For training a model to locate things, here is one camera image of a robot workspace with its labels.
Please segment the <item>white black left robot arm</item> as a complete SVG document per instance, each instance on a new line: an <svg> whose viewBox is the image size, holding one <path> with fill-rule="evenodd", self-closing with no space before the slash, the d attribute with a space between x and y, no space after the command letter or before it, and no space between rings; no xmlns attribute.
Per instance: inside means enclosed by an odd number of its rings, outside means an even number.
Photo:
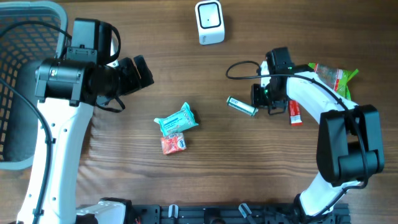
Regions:
<svg viewBox="0 0 398 224"><path fill-rule="evenodd" d="M104 198L77 208L81 149L95 108L154 83L144 57L119 58L117 28L96 19L76 19L71 44L35 71L32 105L39 120L35 154L18 223L128 223L130 200Z"/></svg>

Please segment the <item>teal tissue pack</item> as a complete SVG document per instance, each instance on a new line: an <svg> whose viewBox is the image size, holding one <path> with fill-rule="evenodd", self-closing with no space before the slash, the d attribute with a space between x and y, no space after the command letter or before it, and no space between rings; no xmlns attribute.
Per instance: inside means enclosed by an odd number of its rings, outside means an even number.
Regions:
<svg viewBox="0 0 398 224"><path fill-rule="evenodd" d="M160 126L163 136L181 133L187 129L198 126L190 105L185 102L178 112L166 117L155 118L154 122Z"/></svg>

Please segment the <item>red coffee stick sachet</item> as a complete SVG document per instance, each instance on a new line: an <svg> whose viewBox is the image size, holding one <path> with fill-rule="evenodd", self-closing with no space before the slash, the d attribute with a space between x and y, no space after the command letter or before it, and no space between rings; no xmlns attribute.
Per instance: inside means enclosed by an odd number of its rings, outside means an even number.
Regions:
<svg viewBox="0 0 398 224"><path fill-rule="evenodd" d="M289 101L289 116L290 124L292 126L303 125L300 113L300 105L294 100Z"/></svg>

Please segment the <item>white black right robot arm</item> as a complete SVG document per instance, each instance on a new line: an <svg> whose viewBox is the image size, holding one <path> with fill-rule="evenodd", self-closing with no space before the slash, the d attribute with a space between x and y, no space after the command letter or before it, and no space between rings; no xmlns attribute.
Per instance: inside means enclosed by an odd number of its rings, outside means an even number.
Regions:
<svg viewBox="0 0 398 224"><path fill-rule="evenodd" d="M319 124L318 174L295 199L300 222L320 220L351 189L363 189L383 171L384 148L379 112L359 106L323 83L308 65L295 65L287 48L266 53L257 69L260 84L252 86L252 105L270 115L286 111L296 101Z"/></svg>

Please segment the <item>green white gum pack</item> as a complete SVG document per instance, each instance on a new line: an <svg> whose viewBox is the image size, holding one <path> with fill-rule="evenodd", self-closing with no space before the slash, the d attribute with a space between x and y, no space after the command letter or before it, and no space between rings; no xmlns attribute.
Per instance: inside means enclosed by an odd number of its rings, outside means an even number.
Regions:
<svg viewBox="0 0 398 224"><path fill-rule="evenodd" d="M248 114L250 116L254 116L258 112L257 108L255 108L251 105L248 105L246 103L243 103L242 101L239 101L231 96L228 97L228 99L226 100L226 103L228 106L235 108L235 109L237 109L245 114Z"/></svg>

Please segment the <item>green candy bag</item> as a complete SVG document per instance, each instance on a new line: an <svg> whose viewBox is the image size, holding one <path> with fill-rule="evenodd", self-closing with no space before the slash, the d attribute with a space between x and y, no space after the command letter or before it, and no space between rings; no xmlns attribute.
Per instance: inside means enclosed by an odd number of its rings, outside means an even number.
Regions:
<svg viewBox="0 0 398 224"><path fill-rule="evenodd" d="M351 100L348 82L358 74L359 70L354 71L343 70L340 68L332 68L320 63L309 63L308 66L314 69L320 80L332 88L342 97Z"/></svg>

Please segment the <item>orange snack packet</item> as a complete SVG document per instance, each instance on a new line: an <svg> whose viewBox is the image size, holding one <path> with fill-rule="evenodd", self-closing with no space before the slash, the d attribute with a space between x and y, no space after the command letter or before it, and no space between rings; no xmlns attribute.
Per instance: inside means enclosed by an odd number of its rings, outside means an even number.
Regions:
<svg viewBox="0 0 398 224"><path fill-rule="evenodd" d="M164 155L180 152L187 148L183 133L175 133L162 137L161 146Z"/></svg>

